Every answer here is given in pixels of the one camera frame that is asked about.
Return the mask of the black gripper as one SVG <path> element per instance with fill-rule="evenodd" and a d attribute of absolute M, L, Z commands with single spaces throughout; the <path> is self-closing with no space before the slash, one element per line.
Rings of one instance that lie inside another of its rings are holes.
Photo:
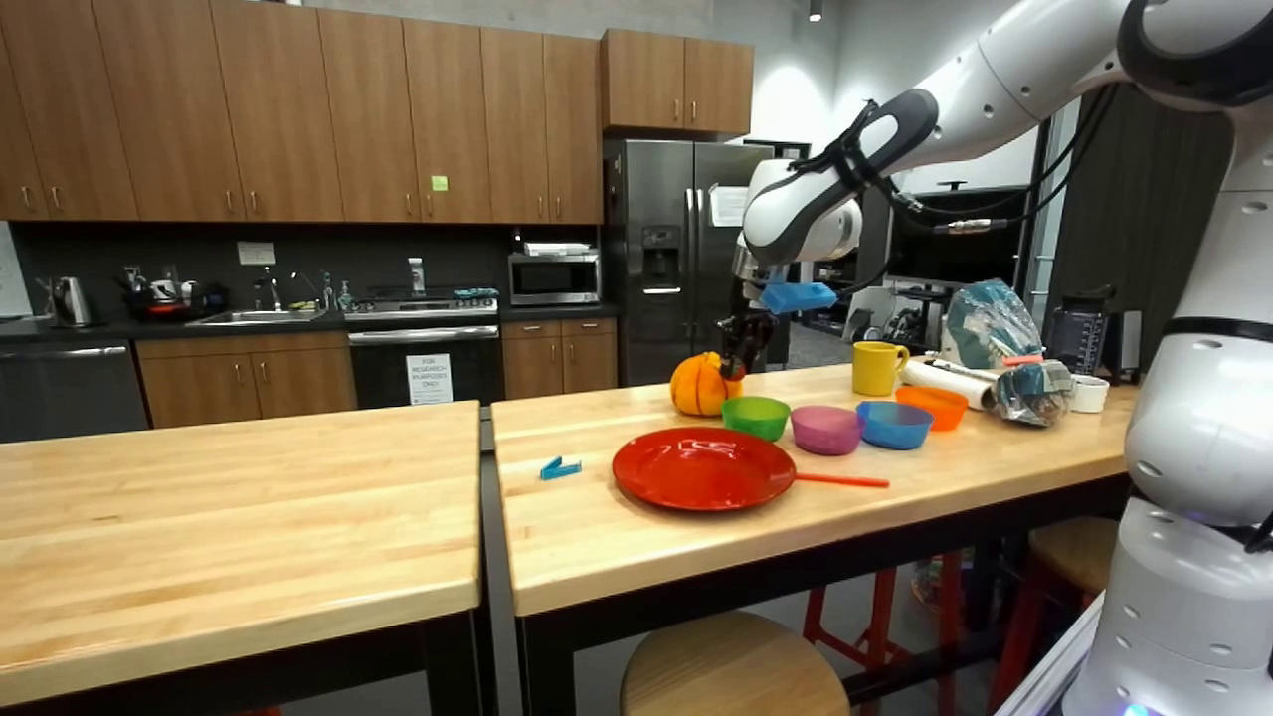
<path fill-rule="evenodd" d="M 742 379 L 751 372 L 773 344 L 775 318 L 762 310 L 737 310 L 720 318 L 720 372 Z"/>

